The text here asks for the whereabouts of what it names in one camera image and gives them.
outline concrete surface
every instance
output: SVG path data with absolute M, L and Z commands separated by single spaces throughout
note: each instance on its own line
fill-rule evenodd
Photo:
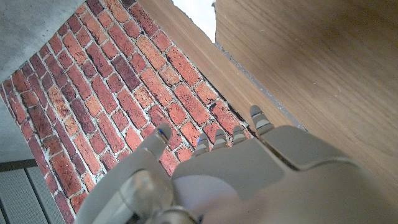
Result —
M 24 136 L 0 100 L 0 163 L 33 159 Z
M 0 0 L 0 81 L 46 43 L 84 0 Z

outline wooden board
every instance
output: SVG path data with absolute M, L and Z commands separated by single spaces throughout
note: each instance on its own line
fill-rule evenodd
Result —
M 249 124 L 252 123 L 249 108 L 253 104 L 276 126 L 292 124 L 170 0 L 138 2 Z
M 169 0 L 139 3 L 244 119 L 255 103 L 290 123 Z M 384 3 L 217 0 L 216 40 L 397 205 L 398 7 Z

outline gap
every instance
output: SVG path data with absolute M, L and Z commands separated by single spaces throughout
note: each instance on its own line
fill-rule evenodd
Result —
M 35 167 L 35 166 L 37 166 L 37 163 L 34 159 L 3 162 L 3 163 L 0 163 L 0 172 L 24 169 L 24 168 Z

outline robot finger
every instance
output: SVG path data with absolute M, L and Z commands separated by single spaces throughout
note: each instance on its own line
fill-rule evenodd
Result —
M 246 140 L 246 136 L 244 135 L 244 131 L 241 126 L 237 125 L 234 127 L 233 138 L 234 138 L 233 143 L 232 143 L 233 146 Z
M 206 134 L 200 134 L 198 138 L 198 145 L 191 158 L 202 155 L 209 151 L 209 139 Z
M 215 149 L 222 148 L 222 147 L 227 147 L 225 132 L 221 129 L 218 129 L 216 131 L 216 137 L 214 140 L 214 146 L 213 146 L 212 151 Z
M 254 125 L 256 126 L 257 134 L 259 136 L 267 133 L 274 128 L 274 125 L 269 122 L 268 118 L 264 115 L 264 113 L 257 105 L 253 105 L 250 107 L 250 115 Z

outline brick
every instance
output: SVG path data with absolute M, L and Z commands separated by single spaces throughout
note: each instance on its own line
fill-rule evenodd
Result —
M 81 25 L 77 16 L 72 15 L 71 17 L 69 17 L 67 22 L 69 24 L 70 30 L 72 30 L 74 34 L 76 34 L 80 30 Z
M 188 121 L 183 126 L 181 126 L 180 131 L 193 147 L 197 146 L 200 132 L 194 127 L 191 121 Z
M 67 133 L 69 134 L 69 136 L 72 136 L 79 131 L 79 126 L 76 124 L 76 121 L 72 116 L 67 118 L 63 122 L 63 125 L 65 125 L 65 129 L 67 130 Z
M 8 96 L 8 102 L 10 104 L 12 111 L 15 114 L 16 120 L 18 121 L 19 124 L 22 124 L 22 122 L 26 119 L 26 114 L 20 101 L 18 100 L 18 97 L 15 95 L 14 92 L 12 92 Z
M 159 50 L 155 48 L 155 45 L 147 37 L 141 36 L 138 38 L 136 45 L 156 70 L 166 63 Z
M 101 137 L 100 133 L 97 131 L 90 138 L 90 143 L 91 143 L 91 146 L 93 146 L 95 153 L 97 153 L 97 154 L 100 154 L 101 152 L 103 152 L 106 147 L 103 138 Z
M 95 131 L 94 124 L 80 99 L 74 99 L 70 104 L 70 108 L 73 110 L 76 119 L 86 134 Z
M 101 169 L 101 165 L 98 163 L 97 158 L 94 155 L 93 149 L 87 143 L 84 135 L 79 133 L 73 140 L 77 149 L 79 150 L 82 158 L 85 160 L 91 173 L 96 174 Z
M 130 9 L 131 14 L 137 19 L 138 23 L 144 28 L 145 32 L 152 36 L 159 28 L 148 14 L 141 8 L 139 4 L 134 5 Z
M 39 56 L 37 56 L 37 54 L 34 54 L 29 59 L 29 61 L 32 64 L 32 66 L 33 66 L 34 70 L 36 71 L 37 75 L 39 77 L 42 77 L 47 70 L 45 69 L 42 61 L 39 58 Z
M 122 90 L 119 93 L 118 100 L 137 129 L 142 128 L 147 123 L 142 110 L 138 107 L 127 90 Z
M 95 96 L 89 97 L 86 100 L 85 105 L 88 108 L 88 112 L 90 112 L 93 117 L 97 116 L 97 114 L 102 110 L 102 107 Z
M 177 75 L 177 72 L 168 65 L 167 67 L 163 68 L 159 75 L 162 77 L 163 81 L 168 85 L 172 86 L 180 82 L 180 77 Z
M 77 41 L 82 47 L 86 47 L 90 43 L 91 37 L 88 35 L 86 29 L 80 29 L 77 33 Z
M 61 27 L 58 29 L 58 34 L 60 36 L 65 35 L 68 32 L 68 25 L 66 23 L 62 24 Z
M 141 33 L 141 29 L 134 21 L 129 21 L 124 24 L 124 30 L 129 37 L 133 37 L 134 39 L 139 36 Z
M 86 77 L 91 78 L 93 77 L 95 74 L 97 74 L 97 71 L 95 70 L 93 64 L 91 64 L 91 62 L 87 61 L 86 63 L 84 63 L 81 66 L 81 69 L 83 69 L 84 74 L 86 75 Z
M 181 147 L 177 151 L 177 157 L 180 160 L 180 162 L 187 161 L 189 158 L 191 158 L 193 152 L 189 150 L 187 147 Z
M 69 114 L 69 109 L 63 100 L 60 90 L 56 86 L 53 86 L 47 91 L 47 93 L 49 95 L 50 101 L 53 104 L 53 107 L 55 108 L 55 112 L 61 119 L 65 119 L 65 117 Z
M 51 75 L 46 72 L 45 75 L 42 78 L 42 85 L 44 90 L 49 90 L 54 85 L 54 82 L 52 81 Z
M 72 80 L 73 84 L 75 84 L 83 100 L 87 99 L 91 95 L 91 89 L 87 85 L 86 80 L 83 78 L 83 75 L 77 69 L 76 65 L 69 68 L 68 76 Z
M 180 134 L 177 132 L 177 130 L 171 125 L 171 121 L 167 119 L 166 115 L 163 113 L 163 111 L 160 109 L 158 105 L 154 105 L 149 109 L 149 116 L 150 120 L 155 126 L 158 126 L 162 124 L 163 122 L 166 122 L 170 125 L 172 128 L 172 137 L 169 141 L 169 147 L 171 150 L 175 149 L 177 146 L 179 146 L 182 142 Z
M 221 127 L 217 123 L 210 123 L 207 124 L 203 130 L 207 134 L 207 137 L 211 141 L 211 143 L 214 144 L 215 138 L 216 138 L 216 131 L 221 129 Z
M 87 27 L 89 32 L 94 37 L 97 44 L 102 44 L 106 39 L 106 35 L 104 31 L 102 31 L 100 24 L 91 16 L 90 13 L 86 13 L 82 18 L 81 21 Z
M 144 109 L 154 102 L 154 99 L 149 95 L 144 86 L 141 86 L 136 90 L 134 97 Z
M 61 40 L 58 38 L 57 34 L 54 34 L 49 40 L 49 44 L 54 51 L 54 54 L 57 55 L 62 50 Z
M 117 110 L 112 115 L 112 120 L 118 127 L 119 131 L 122 131 L 129 124 L 129 121 L 127 120 L 126 116 L 123 114 L 121 110 Z
M 47 47 L 47 44 L 44 44 L 43 47 L 40 49 L 39 54 L 42 58 L 45 58 L 50 53 L 49 48 Z
M 61 63 L 63 68 L 68 68 L 72 64 L 72 59 L 64 50 L 58 55 L 58 61 Z
M 19 93 L 30 90 L 30 84 L 21 70 L 17 70 L 12 74 L 12 82 Z
M 63 44 L 65 44 L 70 55 L 73 57 L 73 59 L 75 59 L 76 63 L 78 65 L 83 65 L 83 62 L 87 59 L 87 56 L 71 32 L 67 33 L 63 38 Z
M 28 121 L 25 121 L 22 123 L 21 131 L 22 131 L 26 141 L 29 140 L 33 136 L 33 130 Z
M 14 85 L 12 84 L 12 77 L 5 80 L 3 82 L 4 85 L 4 91 L 6 92 L 6 94 L 10 94 L 10 92 L 14 89 Z
M 63 71 L 63 69 L 58 65 L 54 56 L 50 55 L 47 59 L 45 59 L 45 63 L 47 64 L 57 85 L 59 87 L 63 86 L 68 81 L 68 78 L 65 75 L 65 72 Z
M 73 211 L 77 214 L 79 211 L 80 205 L 83 203 L 84 199 L 87 197 L 87 192 L 83 192 L 80 195 L 76 195 L 70 199 L 70 205 L 73 208 Z
M 34 106 L 39 103 L 39 99 L 37 99 L 36 94 L 32 90 L 21 93 L 21 98 L 26 107 Z
M 128 151 L 127 149 L 123 150 L 119 155 L 118 155 L 118 161 L 122 161 L 123 159 L 125 159 L 127 156 L 130 155 L 130 151 Z
M 132 151 L 136 150 L 137 147 L 141 144 L 141 139 L 139 138 L 138 134 L 132 128 L 129 128 L 126 131 L 126 138 L 125 138 L 127 145 L 129 145 Z
M 78 175 L 83 175 L 86 172 L 85 164 L 83 163 L 80 156 L 73 157 L 72 162 L 76 167 L 76 171 L 77 171 Z
M 107 77 L 112 73 L 112 67 L 109 65 L 108 61 L 105 59 L 105 56 L 101 53 L 96 44 L 92 43 L 86 49 L 86 51 L 88 56 L 94 62 L 95 67 L 103 77 Z
M 119 92 L 124 87 L 124 84 L 120 81 L 118 74 L 116 74 L 116 73 L 112 74 L 108 78 L 107 82 L 108 82 L 109 88 L 114 93 Z
M 104 0 L 104 3 L 108 9 L 111 10 L 113 17 L 118 22 L 126 22 L 129 18 L 127 12 L 123 9 L 122 5 L 118 1 Z
M 99 16 L 98 16 L 99 22 L 102 24 L 104 28 L 108 28 L 112 24 L 112 19 L 109 16 L 109 14 L 106 11 L 103 11 Z
M 107 41 L 107 43 L 105 43 L 104 45 L 102 45 L 101 48 L 109 59 L 114 58 L 119 53 L 110 40 Z
M 103 105 L 105 111 L 110 114 L 114 111 L 118 105 L 116 104 L 111 92 L 107 89 L 104 82 L 102 82 L 100 77 L 95 77 L 92 81 L 91 86 L 93 87 L 95 93 L 98 96 L 99 101 Z
M 44 115 L 44 111 L 40 105 L 29 108 L 28 111 L 30 117 L 32 118 L 33 125 L 37 130 L 37 134 L 41 139 L 53 134 L 50 122 Z
M 116 130 L 112 127 L 111 122 L 104 113 L 98 115 L 98 127 L 105 136 L 113 152 L 118 152 L 124 147 L 122 139 L 118 136 Z
M 178 165 L 178 160 L 174 157 L 173 153 L 166 149 L 162 157 L 160 158 L 160 163 L 163 165 L 164 169 L 169 175 L 172 175 L 175 168 Z
M 174 93 L 198 125 L 202 125 L 209 119 L 209 114 L 205 107 L 194 97 L 186 84 L 176 87 Z
M 91 9 L 94 15 L 98 15 L 102 10 L 104 10 L 104 7 L 101 5 L 101 3 L 98 0 L 87 0 L 86 4 L 88 7 Z
M 68 202 L 65 198 L 65 196 L 59 192 L 55 197 L 55 202 L 57 203 L 57 207 L 59 208 L 61 215 L 63 219 L 65 220 L 65 223 L 73 223 L 75 218 L 73 217 Z
M 141 72 L 147 66 L 140 53 L 135 53 L 132 56 L 130 64 L 137 73 Z
M 129 8 L 136 0 L 122 0 L 123 6 Z
M 124 32 L 120 29 L 119 25 L 113 25 L 111 28 L 109 28 L 108 32 L 125 56 L 128 57 L 134 52 L 133 44 L 127 35 L 124 34 Z
M 171 120 L 176 126 L 182 124 L 187 117 L 182 107 L 177 103 L 170 104 L 167 107 L 167 112 L 169 113 Z
M 211 107 L 211 113 L 230 134 L 233 134 L 233 129 L 236 125 L 240 125 L 239 120 L 230 112 L 228 106 L 220 100 Z
M 46 150 L 50 156 L 62 151 L 61 142 L 60 142 L 59 138 L 56 136 L 51 136 L 51 137 L 43 140 L 43 145 L 44 145 L 44 148 L 46 148 Z
M 155 75 L 151 68 L 147 68 L 142 74 L 141 79 L 147 85 L 148 89 L 152 92 L 155 98 L 159 101 L 162 106 L 167 105 L 171 102 L 172 95 L 163 86 L 160 78 Z
M 73 89 L 72 84 L 68 82 L 61 88 L 62 94 L 65 96 L 68 102 L 71 102 L 76 98 L 76 91 Z
M 104 164 L 105 169 L 107 171 L 111 170 L 113 167 L 115 167 L 118 164 L 118 162 L 116 162 L 116 159 L 114 159 L 114 157 L 110 152 L 105 152 L 101 156 L 100 161 L 102 162 L 102 164 Z
M 55 181 L 55 178 L 54 178 L 54 176 L 51 173 L 49 173 L 47 175 L 47 177 L 45 178 L 45 183 L 49 187 L 49 190 L 50 190 L 51 194 L 54 194 L 55 191 L 58 190 L 58 184 Z
M 192 67 L 187 58 L 185 58 L 185 56 L 176 47 L 172 47 L 169 50 L 167 57 L 170 63 L 175 67 L 175 69 L 177 69 L 182 78 L 187 81 L 190 86 L 199 81 L 199 74 Z
M 152 134 L 152 132 L 154 132 L 155 127 L 152 124 L 148 124 L 146 127 L 144 127 L 144 129 L 141 131 L 141 136 L 143 139 L 145 139 L 146 137 L 150 136 L 150 134 Z
M 51 108 L 51 106 L 47 107 L 46 112 L 51 123 L 55 123 L 57 121 L 57 115 L 55 115 L 54 110 Z
M 67 150 L 69 156 L 71 158 L 74 157 L 76 155 L 76 149 L 73 146 L 67 132 L 59 121 L 55 123 L 55 130 L 57 131 L 58 136 L 60 137 L 63 146 L 65 146 L 65 149 Z
M 29 75 L 33 74 L 33 69 L 30 67 L 29 63 L 26 62 L 24 66 L 22 66 L 22 72 L 24 76 L 27 78 Z
M 163 31 L 159 31 L 155 35 L 154 43 L 161 51 L 165 51 L 172 44 L 170 39 L 166 36 L 166 34 L 164 34 Z
M 93 179 L 90 177 L 90 175 L 86 174 L 86 175 L 83 177 L 83 181 L 84 181 L 84 183 L 85 183 L 85 185 L 86 185 L 87 191 L 90 192 L 91 190 L 94 189 L 95 184 L 94 184 Z
M 82 15 L 86 11 L 86 6 L 82 4 L 78 9 L 76 9 L 75 14 L 76 16 Z
M 49 165 L 45 161 L 41 146 L 38 144 L 36 138 L 31 138 L 27 144 L 32 151 L 33 157 L 35 158 L 37 166 L 39 167 L 42 175 L 45 176 L 46 173 L 50 172 L 50 169 Z
M 28 78 L 28 81 L 33 88 L 34 92 L 36 93 L 37 97 L 40 100 L 40 103 L 42 104 L 43 107 L 47 106 L 47 97 L 45 96 L 42 87 L 40 86 L 39 79 L 37 78 L 37 75 L 31 75 Z
M 50 162 L 67 197 L 77 193 L 81 189 L 80 180 L 68 156 L 61 152 L 51 158 Z
M 195 93 L 199 96 L 199 98 L 206 104 L 209 105 L 215 99 L 217 99 L 217 94 L 210 89 L 210 87 L 202 82 L 195 88 Z
M 130 91 L 133 91 L 137 86 L 139 86 L 140 81 L 137 78 L 137 75 L 122 56 L 117 56 L 113 59 L 112 64 Z

